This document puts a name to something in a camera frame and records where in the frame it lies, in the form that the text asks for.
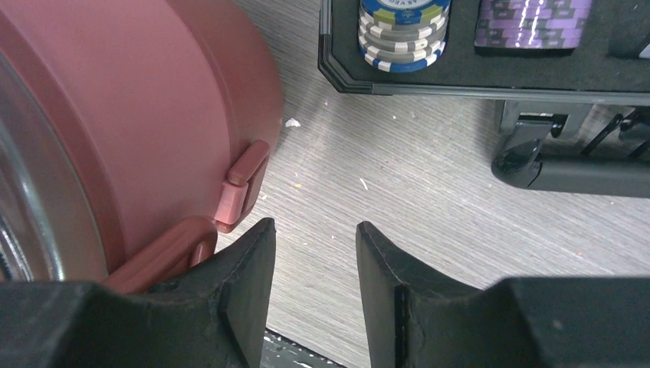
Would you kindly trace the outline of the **red lunch box with food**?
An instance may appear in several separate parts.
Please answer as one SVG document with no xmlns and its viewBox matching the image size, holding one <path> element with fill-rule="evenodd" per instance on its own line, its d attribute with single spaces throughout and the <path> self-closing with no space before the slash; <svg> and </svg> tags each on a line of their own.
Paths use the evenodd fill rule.
<svg viewBox="0 0 650 368">
<path fill-rule="evenodd" d="M 283 94 L 233 1 L 3 1 L 6 60 L 66 149 L 115 271 L 183 219 L 254 208 Z"/>
</svg>

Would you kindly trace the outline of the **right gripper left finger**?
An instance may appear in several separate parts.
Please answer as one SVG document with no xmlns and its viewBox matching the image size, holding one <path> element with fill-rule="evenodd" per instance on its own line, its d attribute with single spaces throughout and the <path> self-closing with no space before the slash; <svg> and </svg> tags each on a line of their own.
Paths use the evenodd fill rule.
<svg viewBox="0 0 650 368">
<path fill-rule="evenodd" d="M 257 367 L 276 230 L 186 218 L 105 281 L 1 285 L 3 367 Z"/>
</svg>

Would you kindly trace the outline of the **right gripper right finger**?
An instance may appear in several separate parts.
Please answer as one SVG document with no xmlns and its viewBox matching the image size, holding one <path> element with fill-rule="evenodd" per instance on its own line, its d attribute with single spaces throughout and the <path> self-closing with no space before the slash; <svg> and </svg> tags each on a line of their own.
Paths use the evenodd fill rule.
<svg viewBox="0 0 650 368">
<path fill-rule="evenodd" d="M 481 290 L 356 229 L 374 367 L 647 367 L 649 279 L 505 278 Z"/>
</svg>

